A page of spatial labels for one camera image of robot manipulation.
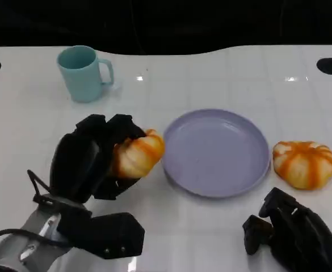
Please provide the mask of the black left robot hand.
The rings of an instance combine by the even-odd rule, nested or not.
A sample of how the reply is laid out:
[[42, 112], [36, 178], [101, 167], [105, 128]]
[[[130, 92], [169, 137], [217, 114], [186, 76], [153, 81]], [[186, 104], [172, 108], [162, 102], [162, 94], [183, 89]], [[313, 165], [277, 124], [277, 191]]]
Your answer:
[[113, 172], [114, 148], [143, 136], [145, 132], [131, 115], [116, 114], [110, 120], [102, 114], [89, 115], [56, 147], [49, 178], [51, 194], [77, 203], [90, 197], [115, 200], [138, 180]]

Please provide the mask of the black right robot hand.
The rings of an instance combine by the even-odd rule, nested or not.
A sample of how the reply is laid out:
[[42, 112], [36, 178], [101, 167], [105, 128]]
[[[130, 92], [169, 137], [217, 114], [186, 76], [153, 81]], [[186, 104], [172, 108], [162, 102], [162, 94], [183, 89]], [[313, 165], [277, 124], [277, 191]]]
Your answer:
[[332, 232], [318, 214], [278, 188], [242, 228], [249, 255], [266, 245], [288, 271], [332, 271]]

